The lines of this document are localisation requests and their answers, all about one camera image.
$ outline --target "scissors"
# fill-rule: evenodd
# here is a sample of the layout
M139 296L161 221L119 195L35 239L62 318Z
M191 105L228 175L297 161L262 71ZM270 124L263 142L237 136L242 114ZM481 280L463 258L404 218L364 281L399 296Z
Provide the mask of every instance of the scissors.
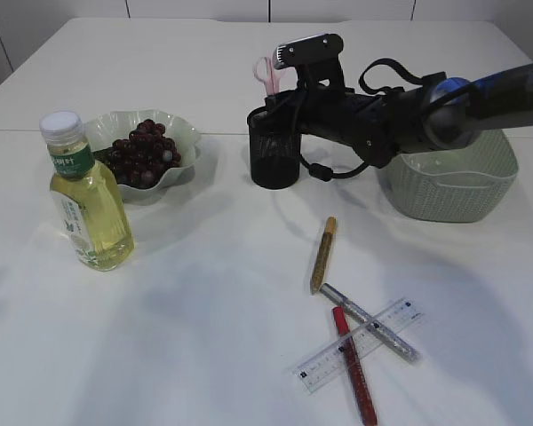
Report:
M266 76L259 73L261 62L265 62ZM273 60L267 56L261 56L253 67L255 78L265 85L267 96L278 93L281 89L280 81L286 70L277 71L273 67Z

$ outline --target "transparent ruler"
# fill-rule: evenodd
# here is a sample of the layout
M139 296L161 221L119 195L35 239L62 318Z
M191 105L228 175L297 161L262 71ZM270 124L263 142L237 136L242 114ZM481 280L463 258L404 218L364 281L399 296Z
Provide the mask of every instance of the transparent ruler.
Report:
M403 298L374 318L395 333L399 333L422 316L423 312L412 301ZM317 391L324 384L329 383L346 371L348 365L346 364L343 350L344 342L347 339L354 339L355 349L357 349L360 359L369 355L383 344L367 330L367 327L371 327L369 322L360 325L348 335L344 335L336 342L316 353L308 361L293 369L292 374L306 386L310 393Z

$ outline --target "bottle label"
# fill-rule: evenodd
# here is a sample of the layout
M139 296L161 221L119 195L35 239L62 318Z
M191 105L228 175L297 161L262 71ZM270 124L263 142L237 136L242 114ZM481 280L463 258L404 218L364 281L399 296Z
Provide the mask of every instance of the bottle label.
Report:
M86 146L72 154L50 154L57 172L64 178L84 175L94 164L91 148Z
M98 266L97 253L94 251L79 204L57 191L52 191L52 197L64 222L65 233L71 240L77 256L86 264Z

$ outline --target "bottle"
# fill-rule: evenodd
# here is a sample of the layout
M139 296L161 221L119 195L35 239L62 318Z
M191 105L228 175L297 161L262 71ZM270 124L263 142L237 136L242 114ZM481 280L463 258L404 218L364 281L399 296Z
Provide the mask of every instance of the bottle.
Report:
M81 262L117 267L134 249L113 173L95 161L79 116L59 111L40 122L55 167L50 191Z

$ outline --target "green basket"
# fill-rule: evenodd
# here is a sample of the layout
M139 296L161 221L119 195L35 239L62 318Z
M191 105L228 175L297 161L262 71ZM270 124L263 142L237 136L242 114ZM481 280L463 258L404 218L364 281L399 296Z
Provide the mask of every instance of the green basket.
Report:
M403 214L434 222L476 222L501 201L518 169L504 132L488 130L464 149L397 155L386 175Z

